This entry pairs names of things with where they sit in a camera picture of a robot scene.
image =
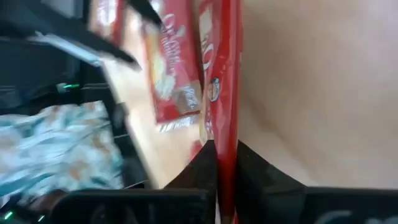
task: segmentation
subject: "red snack bag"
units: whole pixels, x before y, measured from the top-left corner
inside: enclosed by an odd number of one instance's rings
[[[235,212],[235,164],[238,145],[238,93],[242,51],[241,0],[202,0],[200,37],[205,92],[204,128],[218,152],[220,204],[223,223]]]
[[[192,124],[201,109],[191,0],[153,0],[164,27],[144,25],[156,120],[161,131]]]
[[[90,30],[119,46],[123,34],[123,0],[92,0]]]

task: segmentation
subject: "blue floral fabric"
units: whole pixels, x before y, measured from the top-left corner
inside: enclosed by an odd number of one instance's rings
[[[121,189],[122,163],[100,101],[0,116],[0,207],[19,193]]]

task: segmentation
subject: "green light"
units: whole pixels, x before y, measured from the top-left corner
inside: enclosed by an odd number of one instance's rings
[[[42,221],[43,218],[44,218],[44,215],[42,215],[42,216],[39,218],[38,222]]]
[[[63,88],[78,88],[79,84],[65,85]]]
[[[7,219],[11,218],[12,214],[14,214],[14,212],[7,212],[6,215],[4,216],[4,219],[7,220]]]

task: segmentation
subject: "red package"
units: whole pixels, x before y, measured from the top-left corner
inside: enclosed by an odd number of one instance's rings
[[[214,138],[218,152],[218,202],[222,222],[231,223],[235,213],[241,0],[202,0],[199,25],[207,91],[203,100],[205,129],[207,139]]]
[[[156,120],[161,131],[192,124],[201,109],[201,86],[190,0],[155,0],[161,32],[144,26]]]
[[[123,0],[92,0],[90,29],[119,46],[123,32]]]

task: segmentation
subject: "wooden surface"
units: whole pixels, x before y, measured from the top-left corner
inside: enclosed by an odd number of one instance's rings
[[[199,138],[197,125],[160,133],[146,76],[147,65],[140,19],[128,10],[123,49],[135,56],[142,70],[133,70],[122,63],[105,60],[108,78],[119,101],[125,102],[129,117],[127,126],[153,188],[161,189],[173,180],[190,162],[193,142]]]
[[[397,1],[243,3],[239,138],[307,185],[396,188]],[[144,64],[129,16],[124,48]],[[145,67],[112,66],[133,140],[162,188],[188,163],[198,128],[157,132]]]

